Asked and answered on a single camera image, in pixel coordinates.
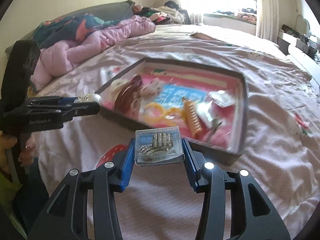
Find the person left hand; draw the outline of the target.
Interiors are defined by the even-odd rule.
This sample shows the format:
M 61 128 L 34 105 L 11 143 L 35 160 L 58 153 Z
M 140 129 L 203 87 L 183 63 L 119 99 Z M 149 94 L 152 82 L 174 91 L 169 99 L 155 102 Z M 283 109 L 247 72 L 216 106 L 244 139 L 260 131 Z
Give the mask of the person left hand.
M 16 137 L 1 131 L 1 172 L 5 175 L 11 175 L 12 172 L 6 154 L 7 150 L 16 151 L 13 156 L 14 160 L 19 163 L 20 167 L 25 167 L 33 163 L 35 148 L 35 138 L 32 134 L 26 140 L 25 145 L 22 146 L 22 143 Z

